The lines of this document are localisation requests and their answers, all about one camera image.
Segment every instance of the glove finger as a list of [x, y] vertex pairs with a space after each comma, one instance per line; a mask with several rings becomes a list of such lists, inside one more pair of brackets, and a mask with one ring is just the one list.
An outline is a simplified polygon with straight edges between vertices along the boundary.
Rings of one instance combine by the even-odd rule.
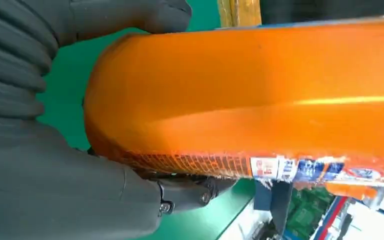
[[73, 0], [76, 40], [136, 27], [150, 33], [183, 32], [192, 9], [185, 0]]
[[153, 34], [184, 32], [191, 17], [192, 8], [185, 0], [165, 0], [139, 28]]

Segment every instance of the green mat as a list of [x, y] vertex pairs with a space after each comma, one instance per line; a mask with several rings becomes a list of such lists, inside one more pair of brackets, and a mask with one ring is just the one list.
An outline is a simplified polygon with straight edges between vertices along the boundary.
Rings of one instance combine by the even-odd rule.
[[[217, 0], [189, 0], [193, 18], [189, 31], [220, 27]], [[45, 104], [40, 121], [56, 127], [72, 147], [87, 149], [84, 132], [82, 98], [89, 74], [102, 50], [128, 29], [98, 39], [61, 49], [51, 74], [46, 77], [47, 91], [39, 99]], [[165, 216], [160, 228], [142, 240], [214, 240], [224, 231], [254, 195], [254, 183], [240, 181], [232, 190], [203, 209]]]

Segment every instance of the orange plastic container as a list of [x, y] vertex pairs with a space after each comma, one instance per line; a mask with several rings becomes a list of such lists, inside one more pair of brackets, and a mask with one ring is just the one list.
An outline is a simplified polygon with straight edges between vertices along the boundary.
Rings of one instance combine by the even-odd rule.
[[384, 19], [124, 37], [84, 120], [135, 168], [292, 180], [292, 160], [307, 181], [384, 182]]

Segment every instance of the gray glove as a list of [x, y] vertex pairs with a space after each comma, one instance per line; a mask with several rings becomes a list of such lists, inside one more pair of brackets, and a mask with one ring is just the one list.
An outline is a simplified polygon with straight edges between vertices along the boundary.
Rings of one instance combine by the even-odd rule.
[[208, 203], [206, 185], [144, 180], [35, 119], [60, 47], [127, 27], [180, 32], [190, 17], [184, 0], [0, 0], [0, 240], [136, 238]]

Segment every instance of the metal screw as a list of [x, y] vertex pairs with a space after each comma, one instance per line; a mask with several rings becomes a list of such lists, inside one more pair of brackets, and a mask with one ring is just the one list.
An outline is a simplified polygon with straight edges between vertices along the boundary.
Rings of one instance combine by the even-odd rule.
[[205, 204], [209, 203], [210, 202], [210, 194], [208, 192], [205, 192], [202, 196], [201, 196], [201, 201]]
[[170, 211], [171, 208], [172, 208], [172, 206], [170, 206], [169, 203], [163, 202], [159, 206], [159, 212], [162, 213], [162, 214], [166, 214], [166, 213], [168, 213]]

